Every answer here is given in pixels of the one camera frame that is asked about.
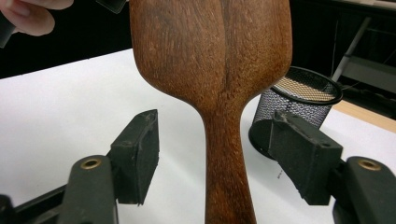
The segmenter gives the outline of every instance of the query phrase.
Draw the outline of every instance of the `wooden paddle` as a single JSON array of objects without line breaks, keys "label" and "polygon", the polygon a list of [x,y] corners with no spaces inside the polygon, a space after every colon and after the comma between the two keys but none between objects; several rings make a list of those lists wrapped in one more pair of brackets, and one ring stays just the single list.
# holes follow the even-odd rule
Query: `wooden paddle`
[{"label": "wooden paddle", "polygon": [[131,0],[130,15],[142,77],[204,121],[205,223],[255,223],[240,117],[289,69],[289,1]]}]

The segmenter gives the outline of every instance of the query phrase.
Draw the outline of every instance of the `black mesh pencil cup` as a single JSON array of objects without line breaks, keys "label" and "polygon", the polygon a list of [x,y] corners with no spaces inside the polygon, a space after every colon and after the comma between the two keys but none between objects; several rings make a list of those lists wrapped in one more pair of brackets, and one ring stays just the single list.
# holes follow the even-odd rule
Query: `black mesh pencil cup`
[{"label": "black mesh pencil cup", "polygon": [[286,111],[320,128],[332,105],[343,93],[331,79],[301,67],[292,66],[275,86],[262,93],[249,130],[251,144],[264,156],[268,154],[272,118],[276,111]]}]

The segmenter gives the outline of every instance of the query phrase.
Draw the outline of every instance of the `brass insert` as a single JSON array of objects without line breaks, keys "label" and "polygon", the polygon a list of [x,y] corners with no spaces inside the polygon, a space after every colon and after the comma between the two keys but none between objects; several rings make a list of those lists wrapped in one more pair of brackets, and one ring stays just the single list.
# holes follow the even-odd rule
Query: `brass insert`
[{"label": "brass insert", "polygon": [[381,166],[374,161],[368,160],[359,160],[358,164],[363,167],[364,169],[371,170],[371,171],[379,171],[381,170]]},{"label": "brass insert", "polygon": [[101,163],[102,161],[100,159],[96,159],[96,158],[88,159],[81,164],[81,168],[84,170],[91,170],[93,168],[100,166]]}]

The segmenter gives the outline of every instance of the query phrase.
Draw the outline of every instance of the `white table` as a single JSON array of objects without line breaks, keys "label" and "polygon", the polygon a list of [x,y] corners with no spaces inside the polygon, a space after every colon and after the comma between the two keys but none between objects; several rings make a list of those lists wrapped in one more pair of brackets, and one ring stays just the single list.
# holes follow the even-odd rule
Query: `white table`
[{"label": "white table", "polygon": [[[275,161],[248,141],[258,104],[241,118],[242,145],[258,223],[333,223],[330,206],[308,206]],[[205,134],[189,105],[150,87],[131,49],[0,80],[0,193],[19,205],[60,187],[79,159],[106,155],[140,112],[157,108],[160,162],[143,206],[119,205],[120,223],[204,223]],[[396,133],[336,110],[321,130],[396,171]]]}]

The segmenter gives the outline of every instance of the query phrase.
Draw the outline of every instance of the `human hand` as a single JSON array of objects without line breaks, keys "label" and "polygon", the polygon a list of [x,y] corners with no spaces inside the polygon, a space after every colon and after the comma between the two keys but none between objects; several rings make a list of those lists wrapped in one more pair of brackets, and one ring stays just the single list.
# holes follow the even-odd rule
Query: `human hand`
[{"label": "human hand", "polygon": [[48,9],[64,9],[72,4],[73,0],[0,0],[0,10],[15,25],[15,32],[46,35],[55,25]]}]

